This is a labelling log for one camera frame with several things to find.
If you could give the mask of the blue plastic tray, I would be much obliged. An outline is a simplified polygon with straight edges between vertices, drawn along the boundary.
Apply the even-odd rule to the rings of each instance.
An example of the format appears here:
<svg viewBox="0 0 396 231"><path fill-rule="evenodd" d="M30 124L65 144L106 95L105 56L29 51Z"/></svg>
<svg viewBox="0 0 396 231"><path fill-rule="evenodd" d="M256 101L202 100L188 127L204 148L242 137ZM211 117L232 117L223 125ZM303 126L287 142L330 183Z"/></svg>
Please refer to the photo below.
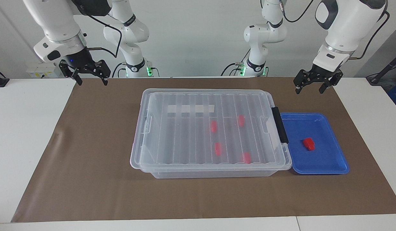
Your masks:
<svg viewBox="0 0 396 231"><path fill-rule="evenodd" d="M288 137L292 168L301 175L343 175L349 165L336 136L323 114L281 113ZM308 151L302 140L311 137L315 149Z"/></svg>

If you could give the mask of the brown table mat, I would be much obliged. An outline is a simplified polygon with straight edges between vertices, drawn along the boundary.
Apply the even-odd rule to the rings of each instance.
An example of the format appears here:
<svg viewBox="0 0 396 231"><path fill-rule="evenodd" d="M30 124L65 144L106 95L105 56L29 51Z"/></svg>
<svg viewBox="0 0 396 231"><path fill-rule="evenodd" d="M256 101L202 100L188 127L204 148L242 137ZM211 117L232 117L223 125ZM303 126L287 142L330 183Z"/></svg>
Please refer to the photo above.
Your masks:
<svg viewBox="0 0 396 231"><path fill-rule="evenodd" d="M324 114L346 175L156 179L130 153L148 88L260 89L282 112ZM334 89L292 78L95 79L75 85L12 222L396 214L396 195Z"/></svg>

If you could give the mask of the white wall socket box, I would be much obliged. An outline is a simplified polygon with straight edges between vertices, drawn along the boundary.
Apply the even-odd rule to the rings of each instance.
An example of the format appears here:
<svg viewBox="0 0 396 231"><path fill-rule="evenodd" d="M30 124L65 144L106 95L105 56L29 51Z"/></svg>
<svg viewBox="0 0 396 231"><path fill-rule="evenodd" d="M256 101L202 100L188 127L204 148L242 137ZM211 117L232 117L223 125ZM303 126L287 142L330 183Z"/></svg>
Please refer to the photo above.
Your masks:
<svg viewBox="0 0 396 231"><path fill-rule="evenodd" d="M56 63L27 63L26 73L30 78L63 78Z"/></svg>

